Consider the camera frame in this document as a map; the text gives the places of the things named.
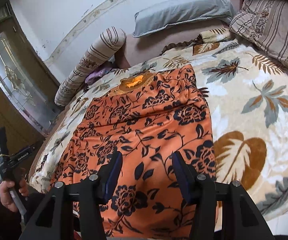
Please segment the person left hand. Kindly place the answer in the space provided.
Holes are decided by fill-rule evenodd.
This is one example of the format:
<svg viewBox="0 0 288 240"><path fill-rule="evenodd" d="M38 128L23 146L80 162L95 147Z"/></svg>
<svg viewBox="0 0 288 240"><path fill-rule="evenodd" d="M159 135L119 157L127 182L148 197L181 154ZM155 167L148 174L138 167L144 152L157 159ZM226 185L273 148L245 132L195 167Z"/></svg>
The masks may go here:
<svg viewBox="0 0 288 240"><path fill-rule="evenodd" d="M13 198L10 195L9 189L13 188L15 186L15 182L11 181L11 180L3 180L0 183L0 202L1 204L6 207L7 209L9 209L12 212L17 212L18 208L16 206L16 204L13 201ZM27 182L24 178L21 178L21 180L19 181L19 193L23 196L23 197L27 197L29 194L28 191L28 185Z"/></svg>

